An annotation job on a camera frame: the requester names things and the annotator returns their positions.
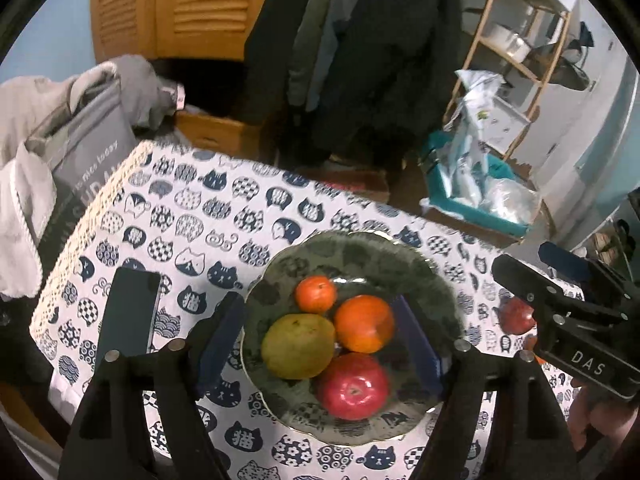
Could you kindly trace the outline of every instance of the phone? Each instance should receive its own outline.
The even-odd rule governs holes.
[[[96,364],[109,350],[132,357],[151,345],[162,277],[157,272],[119,267],[102,316]]]

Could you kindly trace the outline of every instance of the plastic bag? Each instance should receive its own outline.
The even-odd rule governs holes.
[[[540,210],[540,194],[508,178],[487,177],[480,209],[514,222],[531,225]]]
[[[462,120],[449,147],[447,171],[451,196],[459,202],[477,208],[484,195],[488,162],[482,148],[484,122],[491,116],[494,96],[504,78],[485,70],[457,70],[466,94],[458,102],[448,126],[462,113]]]

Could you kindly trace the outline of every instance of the teal basket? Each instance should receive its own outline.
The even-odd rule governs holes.
[[[528,225],[509,222],[508,220],[489,214],[486,211],[469,207],[447,197],[440,177],[440,172],[434,171],[438,165],[434,150],[442,148],[450,140],[450,134],[442,131],[433,132],[429,136],[426,145],[420,153],[424,178],[429,187],[429,201],[431,205],[443,209],[444,211],[460,215],[465,219],[465,221],[471,224],[491,229],[492,231],[505,233],[515,238],[522,238],[529,229]],[[515,174],[511,171],[511,168],[506,162],[491,154],[487,157],[489,162],[489,176],[516,180]]]

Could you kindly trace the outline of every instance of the cat print tablecloth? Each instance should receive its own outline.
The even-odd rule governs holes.
[[[474,346],[501,355],[522,348],[523,336],[504,335],[498,325],[500,302],[510,294],[492,280],[498,251],[491,245],[265,164],[167,145],[154,147],[103,214],[37,343],[81,396],[94,372],[100,320],[118,266],[162,274],[153,351],[185,337],[227,291],[245,294],[274,254],[328,229],[379,230],[416,247],[450,284]],[[558,283],[580,297],[578,289]],[[567,416],[574,396],[570,377],[544,368]],[[153,448],[169,455],[155,394],[145,392],[144,402]],[[487,393],[462,478],[478,475],[494,402]],[[237,344],[219,386],[198,405],[229,475],[239,480],[408,478],[438,411],[404,438],[329,446],[270,416],[242,371]],[[404,416],[383,415],[390,426]]]

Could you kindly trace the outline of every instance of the pear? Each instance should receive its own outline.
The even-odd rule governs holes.
[[[271,325],[262,340],[262,360],[276,377],[310,379],[334,356],[335,328],[318,314],[287,314]]]

